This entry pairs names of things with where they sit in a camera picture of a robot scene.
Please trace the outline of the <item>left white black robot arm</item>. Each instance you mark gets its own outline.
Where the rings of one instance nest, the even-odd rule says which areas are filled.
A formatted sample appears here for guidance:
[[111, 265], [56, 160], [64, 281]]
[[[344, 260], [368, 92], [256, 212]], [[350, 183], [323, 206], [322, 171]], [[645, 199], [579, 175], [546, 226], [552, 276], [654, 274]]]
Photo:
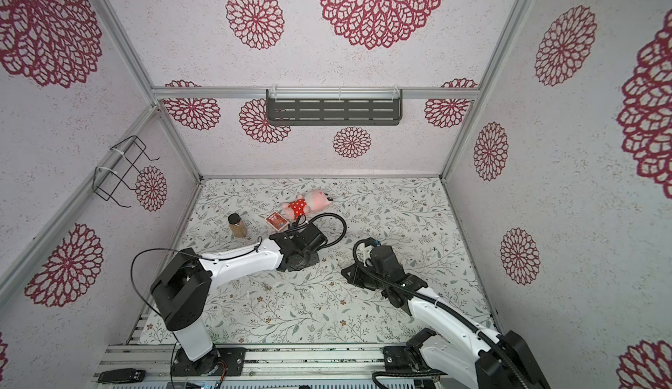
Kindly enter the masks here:
[[241, 361], [228, 360], [220, 352], [202, 318], [210, 292], [255, 273], [298, 272], [314, 266], [320, 262], [319, 251], [339, 244], [347, 231], [343, 217], [323, 213], [230, 251], [197, 253], [192, 248], [166, 248], [173, 258], [150, 285], [151, 303], [138, 290], [134, 269], [140, 256], [154, 250], [136, 254], [129, 268], [131, 287], [161, 317], [180, 347], [171, 354], [169, 377], [240, 375]]

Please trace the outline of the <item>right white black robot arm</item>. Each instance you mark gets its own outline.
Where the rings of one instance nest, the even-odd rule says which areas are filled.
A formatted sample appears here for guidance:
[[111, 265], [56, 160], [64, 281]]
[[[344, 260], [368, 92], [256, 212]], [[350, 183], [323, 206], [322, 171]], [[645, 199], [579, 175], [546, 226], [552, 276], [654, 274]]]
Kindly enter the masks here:
[[353, 266], [341, 271], [348, 283], [379, 291], [392, 306], [426, 325], [406, 347], [416, 375], [446, 375], [466, 388], [551, 386], [520, 335], [502, 335], [452, 308], [427, 282], [404, 271], [391, 246], [365, 238], [355, 242], [352, 254]]

